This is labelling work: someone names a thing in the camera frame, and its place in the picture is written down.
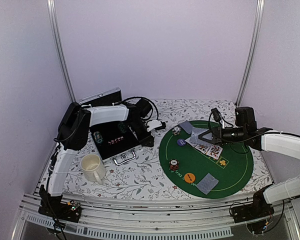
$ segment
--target tabletop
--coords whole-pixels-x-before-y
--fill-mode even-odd
[[[235,105],[226,100],[197,99],[154,99],[159,119],[165,121],[166,129],[152,131],[154,147],[143,147],[136,152],[136,159],[117,166],[113,162],[105,165],[106,175],[103,185],[85,179],[80,167],[81,159],[87,154],[99,154],[91,134],[85,147],[74,158],[63,192],[96,198],[122,200],[190,200],[200,197],[191,195],[175,186],[165,175],[159,161],[159,146],[163,136],[172,127],[185,120],[208,120],[211,109],[218,108],[222,116],[230,123],[235,122]],[[253,173],[246,186],[235,195],[251,194],[272,183],[271,176],[261,153],[251,149]],[[45,184],[48,170],[45,170],[41,183]]]

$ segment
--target white wall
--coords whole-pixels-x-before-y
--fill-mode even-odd
[[[35,188],[70,100],[44,0],[0,0],[0,240]]]
[[[124,97],[235,100],[256,0],[56,1],[77,99],[119,86]]]
[[[242,106],[259,127],[300,134],[300,0],[268,0]],[[300,174],[300,161],[264,153],[276,182]],[[300,224],[300,199],[293,206]]]

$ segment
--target orange poker chip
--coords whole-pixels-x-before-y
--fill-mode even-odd
[[[184,175],[184,180],[188,183],[191,184],[196,180],[196,176],[193,173],[187,173]]]

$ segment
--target cream ceramic mug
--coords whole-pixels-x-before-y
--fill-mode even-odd
[[[103,184],[102,178],[106,175],[106,168],[98,155],[88,154],[84,156],[81,160],[81,168],[88,181]]]

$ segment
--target round green felt mat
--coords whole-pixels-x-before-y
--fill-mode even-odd
[[[191,124],[196,128],[208,128],[207,121],[191,121]],[[221,156],[218,160],[215,160],[189,144],[185,146],[177,144],[178,139],[185,140],[190,136],[183,129],[177,136],[174,136],[172,130],[169,130],[160,143],[160,164],[164,173],[177,187],[189,194],[207,199],[224,198],[245,187],[254,170],[254,160],[250,150],[247,154],[239,154],[247,152],[243,143],[232,145],[232,148],[239,153],[234,152],[229,145],[222,146]],[[171,159],[179,161],[177,171],[170,171],[169,162]],[[195,175],[194,183],[185,182],[184,175],[187,173]],[[196,184],[208,173],[218,179],[219,183],[209,194],[205,195],[197,189]]]

